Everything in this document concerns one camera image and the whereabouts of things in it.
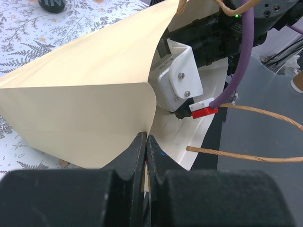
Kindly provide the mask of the brown paper bag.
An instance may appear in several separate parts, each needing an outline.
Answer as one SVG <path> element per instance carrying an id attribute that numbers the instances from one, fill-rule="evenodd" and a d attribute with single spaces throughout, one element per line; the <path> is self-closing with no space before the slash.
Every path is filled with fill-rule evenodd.
<path id="1" fill-rule="evenodd" d="M 76 41 L 92 41 L 83 56 L 72 56 L 71 70 L 89 61 L 102 65 L 107 39 L 90 32 L 53 49 L 13 70 L 27 70 L 53 57 Z M 0 75 L 1 84 L 10 73 Z M 161 148 L 183 167 L 189 168 L 197 153 L 186 146 L 202 144 L 213 116 L 177 119 L 156 105 L 147 82 L 121 85 L 73 84 L 71 76 L 57 69 L 42 70 L 30 88 L 0 89 L 0 120 L 31 148 L 81 167 L 102 167 L 117 157 L 137 131 L 151 128 Z"/>

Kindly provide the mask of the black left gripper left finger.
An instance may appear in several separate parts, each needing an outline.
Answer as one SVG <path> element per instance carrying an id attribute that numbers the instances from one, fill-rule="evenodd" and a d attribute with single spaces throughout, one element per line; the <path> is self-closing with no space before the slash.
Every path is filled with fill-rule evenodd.
<path id="1" fill-rule="evenodd" d="M 140 227 L 147 134 L 101 169 L 15 170 L 0 182 L 3 227 Z"/>

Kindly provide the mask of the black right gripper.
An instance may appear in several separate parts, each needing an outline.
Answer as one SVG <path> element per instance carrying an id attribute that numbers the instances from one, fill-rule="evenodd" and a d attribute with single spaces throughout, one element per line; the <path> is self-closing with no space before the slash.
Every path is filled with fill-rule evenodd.
<path id="1" fill-rule="evenodd" d="M 178 28 L 165 30 L 157 46 L 159 56 L 170 54 L 167 39 L 192 48 L 197 67 L 228 58 L 229 68 L 238 66 L 242 44 L 242 14 L 227 15 L 223 9 Z"/>

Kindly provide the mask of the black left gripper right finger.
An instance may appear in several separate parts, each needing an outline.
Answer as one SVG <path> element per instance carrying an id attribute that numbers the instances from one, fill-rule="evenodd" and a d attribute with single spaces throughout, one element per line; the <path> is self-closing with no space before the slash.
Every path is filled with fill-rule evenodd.
<path id="1" fill-rule="evenodd" d="M 188 171 L 146 143 L 153 227 L 294 227 L 276 182 L 260 171 Z"/>

